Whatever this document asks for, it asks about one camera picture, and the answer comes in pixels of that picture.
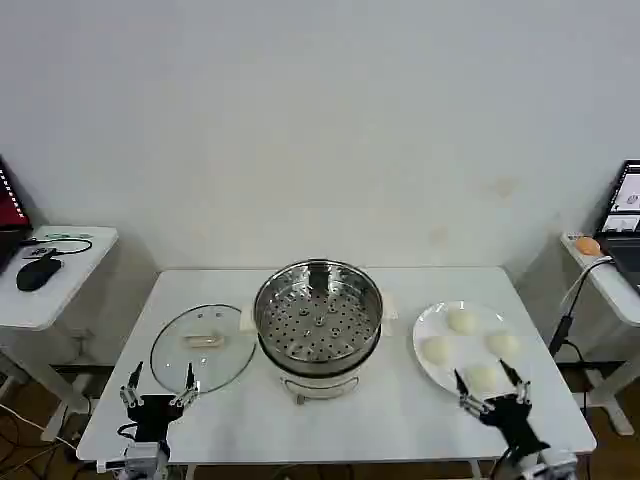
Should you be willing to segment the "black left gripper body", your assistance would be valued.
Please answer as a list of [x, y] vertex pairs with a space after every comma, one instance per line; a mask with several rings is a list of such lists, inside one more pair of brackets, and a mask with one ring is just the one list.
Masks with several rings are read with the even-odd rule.
[[142, 404], [128, 406], [127, 417], [136, 424], [136, 442], [166, 442], [169, 425], [177, 419], [176, 404], [169, 394], [151, 394], [141, 397]]

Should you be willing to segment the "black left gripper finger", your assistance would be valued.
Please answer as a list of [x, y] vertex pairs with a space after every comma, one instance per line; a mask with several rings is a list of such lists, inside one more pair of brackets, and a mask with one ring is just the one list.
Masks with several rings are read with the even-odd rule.
[[143, 365], [144, 362], [140, 361], [135, 370], [129, 375], [127, 383], [120, 388], [120, 398], [126, 408], [135, 408], [144, 404], [137, 391]]
[[170, 402], [174, 406], [189, 406], [200, 394], [200, 382], [196, 379], [193, 364], [189, 363], [184, 390], [177, 394]]

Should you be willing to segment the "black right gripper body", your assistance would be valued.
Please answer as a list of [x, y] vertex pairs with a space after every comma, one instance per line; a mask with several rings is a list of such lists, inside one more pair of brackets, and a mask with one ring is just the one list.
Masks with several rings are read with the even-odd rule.
[[487, 399], [485, 405], [480, 421], [497, 428], [512, 453], [538, 453], [550, 447], [538, 438], [528, 422], [530, 401], [513, 393]]

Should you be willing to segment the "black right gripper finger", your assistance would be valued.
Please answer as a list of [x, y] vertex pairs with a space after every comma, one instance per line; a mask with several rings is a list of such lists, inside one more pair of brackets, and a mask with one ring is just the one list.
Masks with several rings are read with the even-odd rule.
[[493, 405], [476, 398], [470, 393], [457, 369], [454, 369], [453, 372], [455, 376], [456, 389], [459, 395], [459, 404], [465, 411], [476, 418], [480, 418], [482, 415], [490, 414], [495, 410]]
[[499, 363], [503, 368], [507, 378], [515, 388], [516, 402], [519, 404], [529, 404], [530, 382], [524, 381], [517, 370], [506, 363], [502, 358], [499, 359]]

